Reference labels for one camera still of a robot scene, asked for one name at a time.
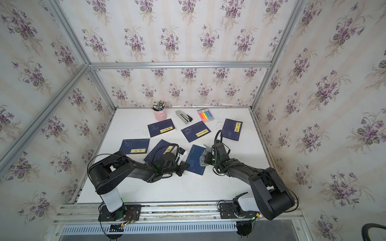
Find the grey patterned cloth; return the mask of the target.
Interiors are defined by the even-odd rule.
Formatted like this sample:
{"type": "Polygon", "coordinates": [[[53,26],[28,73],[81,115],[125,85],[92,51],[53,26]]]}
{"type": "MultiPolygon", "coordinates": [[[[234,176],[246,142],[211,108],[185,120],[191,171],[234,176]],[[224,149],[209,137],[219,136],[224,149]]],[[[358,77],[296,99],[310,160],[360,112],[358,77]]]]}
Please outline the grey patterned cloth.
{"type": "Polygon", "coordinates": [[[203,151],[202,155],[199,158],[200,166],[205,167],[209,165],[214,165],[215,162],[215,156],[214,151],[212,147],[205,145],[205,150],[203,151]]]}

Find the blue book yellow label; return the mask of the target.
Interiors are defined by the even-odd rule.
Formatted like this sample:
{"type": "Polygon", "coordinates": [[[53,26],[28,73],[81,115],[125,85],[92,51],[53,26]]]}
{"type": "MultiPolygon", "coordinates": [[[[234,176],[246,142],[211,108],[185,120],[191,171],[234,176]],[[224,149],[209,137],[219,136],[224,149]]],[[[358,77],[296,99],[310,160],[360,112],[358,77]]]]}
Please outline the blue book yellow label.
{"type": "Polygon", "coordinates": [[[242,126],[243,122],[226,118],[222,128],[222,137],[232,141],[239,141],[242,126]]]}

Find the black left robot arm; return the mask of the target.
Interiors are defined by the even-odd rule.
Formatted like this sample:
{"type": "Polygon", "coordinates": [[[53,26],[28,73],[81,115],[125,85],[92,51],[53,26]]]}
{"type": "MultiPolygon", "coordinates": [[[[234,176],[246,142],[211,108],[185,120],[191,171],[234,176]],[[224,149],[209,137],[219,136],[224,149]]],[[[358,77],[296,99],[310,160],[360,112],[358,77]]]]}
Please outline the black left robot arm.
{"type": "Polygon", "coordinates": [[[167,175],[182,174],[189,164],[180,160],[178,153],[167,152],[158,160],[149,164],[139,163],[129,158],[124,152],[106,154],[106,158],[87,166],[87,175],[97,195],[109,213],[124,211],[124,203],[117,186],[127,177],[154,183],[167,175]]]}

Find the blue book under left arm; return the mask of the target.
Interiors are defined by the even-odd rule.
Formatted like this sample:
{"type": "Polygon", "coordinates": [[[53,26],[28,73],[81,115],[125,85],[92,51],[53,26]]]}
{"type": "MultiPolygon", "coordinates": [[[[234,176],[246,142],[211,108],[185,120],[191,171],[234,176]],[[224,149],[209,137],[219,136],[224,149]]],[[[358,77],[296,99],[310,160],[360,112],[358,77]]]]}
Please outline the blue book under left arm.
{"type": "Polygon", "coordinates": [[[162,155],[168,152],[172,152],[175,148],[175,145],[171,145],[165,140],[160,140],[158,144],[144,158],[144,162],[152,163],[153,161],[158,161],[162,157],[162,155]]]}

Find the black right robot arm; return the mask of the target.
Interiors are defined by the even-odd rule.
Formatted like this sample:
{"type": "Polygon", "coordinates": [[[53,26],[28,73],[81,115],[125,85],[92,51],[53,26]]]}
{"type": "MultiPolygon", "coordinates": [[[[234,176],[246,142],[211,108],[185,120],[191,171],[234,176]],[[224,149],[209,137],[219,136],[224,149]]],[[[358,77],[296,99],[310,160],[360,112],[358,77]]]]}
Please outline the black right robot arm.
{"type": "Polygon", "coordinates": [[[230,158],[229,154],[225,145],[216,141],[212,150],[203,155],[204,163],[212,165],[219,175],[224,174],[249,184],[257,208],[266,219],[271,221],[295,205],[293,195],[273,168],[254,168],[230,158]]]}

